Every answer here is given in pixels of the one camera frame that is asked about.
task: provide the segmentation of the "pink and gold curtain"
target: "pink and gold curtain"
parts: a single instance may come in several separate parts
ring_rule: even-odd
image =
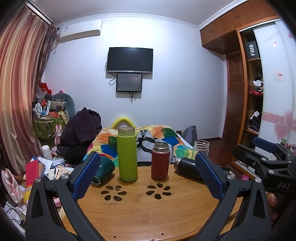
[[[15,175],[41,153],[31,110],[38,58],[48,27],[24,7],[0,36],[0,141]]]

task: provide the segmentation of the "red thermos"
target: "red thermos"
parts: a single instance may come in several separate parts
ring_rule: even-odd
[[[170,164],[170,150],[166,142],[156,142],[152,149],[151,177],[156,180],[166,179]]]

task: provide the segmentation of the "bamboo table top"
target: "bamboo table top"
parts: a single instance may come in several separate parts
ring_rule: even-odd
[[[107,241],[183,240],[201,229],[218,204],[207,186],[184,178],[173,165],[166,180],[153,180],[151,167],[139,167],[138,174],[137,181],[126,183],[116,168],[107,183],[92,184],[78,201]],[[75,233],[67,217],[63,223]]]

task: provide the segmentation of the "crown molding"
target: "crown molding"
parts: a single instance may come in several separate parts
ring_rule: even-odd
[[[113,18],[113,17],[136,17],[136,18],[152,18],[152,19],[159,19],[163,21],[168,21],[172,23],[178,23],[190,28],[194,28],[199,30],[198,26],[187,23],[178,19],[174,18],[168,18],[168,17],[163,17],[163,16],[158,16],[158,15],[152,15],[152,14],[145,14],[145,13],[106,13],[106,14],[97,14],[97,15],[92,15],[88,17],[82,17],[82,18],[77,18],[73,19],[64,23],[59,24],[59,27],[62,28],[64,26],[74,24],[74,23],[79,23],[79,22],[84,22],[88,20],[94,20],[94,19],[100,19],[100,18]]]
[[[221,10],[219,10],[218,12],[216,12],[213,16],[209,17],[201,25],[199,25],[198,26],[198,29],[199,30],[203,29],[205,26],[207,26],[208,24],[210,24],[211,22],[213,22],[214,20],[216,20],[218,17],[222,16],[223,14],[227,13],[231,9],[237,7],[238,5],[240,5],[240,4],[242,4],[242,3],[246,2],[246,1],[248,1],[248,0],[234,0],[233,2],[231,2],[227,6],[225,6],[224,8],[222,8]]]

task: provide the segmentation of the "tv screen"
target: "tv screen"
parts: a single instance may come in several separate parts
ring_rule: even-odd
[[[107,72],[152,73],[153,49],[109,48]]]
[[[141,74],[117,74],[116,91],[121,92],[141,92]]]

